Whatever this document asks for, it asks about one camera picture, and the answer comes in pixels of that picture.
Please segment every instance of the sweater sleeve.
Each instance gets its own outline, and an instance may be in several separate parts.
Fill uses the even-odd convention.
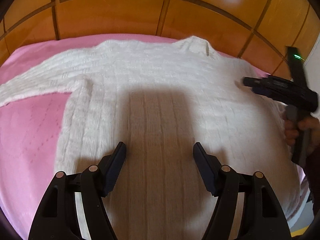
[[[316,215],[320,209],[320,147],[306,159],[304,173],[307,176],[311,194],[313,196],[313,213]]]

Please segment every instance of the wooden headboard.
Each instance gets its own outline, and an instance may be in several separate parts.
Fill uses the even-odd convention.
[[[15,49],[40,41],[100,33],[196,35],[289,79],[285,46],[307,58],[319,31],[308,0],[14,0],[0,23],[0,65]]]

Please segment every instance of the fabric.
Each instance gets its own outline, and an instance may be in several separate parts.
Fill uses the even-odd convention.
[[[244,75],[255,76],[247,62],[221,57],[196,37],[173,44],[106,41],[63,52],[13,78],[0,87],[0,106],[72,92],[55,171],[82,171],[122,140],[128,157],[106,203],[119,239],[164,233],[200,239],[216,199],[192,159],[196,141],[238,172],[262,171],[287,218],[300,205],[276,104],[243,88]]]
[[[1,66],[0,84],[62,51],[96,46],[109,39],[176,41],[142,34],[99,34],[31,44],[14,51]],[[69,95],[39,95],[0,107],[0,206],[23,239],[28,239],[36,209],[54,175],[56,146]]]

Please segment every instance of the green led light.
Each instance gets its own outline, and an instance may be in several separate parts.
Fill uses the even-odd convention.
[[[299,55],[294,54],[294,56],[298,59],[302,59],[304,61],[304,59],[302,57],[300,57]]]

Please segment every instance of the white wall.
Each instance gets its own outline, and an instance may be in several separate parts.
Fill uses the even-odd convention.
[[[313,47],[310,55],[305,62],[305,73],[309,83],[309,88],[316,91],[320,95],[320,35]],[[316,117],[320,117],[320,107],[315,113]]]

